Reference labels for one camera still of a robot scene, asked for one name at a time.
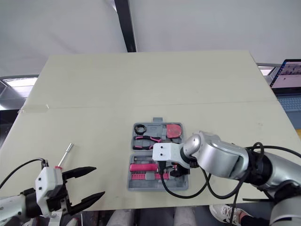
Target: shoe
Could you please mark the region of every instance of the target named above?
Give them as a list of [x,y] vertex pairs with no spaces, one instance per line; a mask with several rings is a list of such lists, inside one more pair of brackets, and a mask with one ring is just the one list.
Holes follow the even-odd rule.
[[[211,214],[217,219],[218,221],[221,221],[223,223],[229,223],[230,222],[230,217],[231,217],[231,207],[225,204],[221,205],[210,205],[209,206]],[[239,223],[239,215],[241,212],[244,212],[245,214],[251,216],[247,212],[245,212],[242,209],[235,208],[234,209],[234,215],[233,215],[233,220],[232,224],[240,226]]]

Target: tool case latch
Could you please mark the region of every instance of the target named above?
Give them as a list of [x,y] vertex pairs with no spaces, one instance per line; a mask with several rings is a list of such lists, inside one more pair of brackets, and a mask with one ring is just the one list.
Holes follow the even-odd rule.
[[152,122],[163,122],[163,118],[162,117],[153,117]]

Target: screwdriver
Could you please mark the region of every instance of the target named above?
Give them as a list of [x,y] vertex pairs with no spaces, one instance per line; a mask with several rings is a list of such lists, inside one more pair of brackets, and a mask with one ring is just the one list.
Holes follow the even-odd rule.
[[63,155],[62,159],[60,160],[60,163],[57,165],[58,168],[62,168],[61,165],[64,161],[64,159],[66,158],[68,152],[71,150],[71,148],[73,147],[73,143],[70,143],[69,146],[67,147],[65,154]]

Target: laptop screen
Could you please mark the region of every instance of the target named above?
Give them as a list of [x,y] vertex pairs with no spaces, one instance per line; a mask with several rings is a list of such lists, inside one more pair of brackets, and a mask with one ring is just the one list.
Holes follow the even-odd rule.
[[285,60],[270,84],[275,94],[301,91],[301,59]]

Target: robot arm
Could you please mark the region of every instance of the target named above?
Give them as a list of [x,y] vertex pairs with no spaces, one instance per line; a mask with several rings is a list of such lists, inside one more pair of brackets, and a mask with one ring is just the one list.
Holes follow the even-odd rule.
[[95,167],[81,167],[61,172],[58,167],[45,166],[35,181],[35,189],[30,188],[19,195],[0,199],[0,226],[16,225],[15,220],[27,222],[40,215],[52,217],[52,212],[61,209],[63,215],[78,213],[99,200],[104,192],[86,197],[72,206],[66,188],[67,180],[84,176]]
[[262,156],[248,148],[223,142],[217,135],[199,131],[184,144],[155,144],[152,157],[159,163],[172,161],[187,169],[192,162],[197,162],[208,173],[235,180],[250,170],[245,182],[268,193],[277,203],[271,225],[274,222],[277,226],[288,225],[287,221],[279,221],[283,218],[291,218],[290,225],[301,219],[301,166],[277,155],[264,153]]

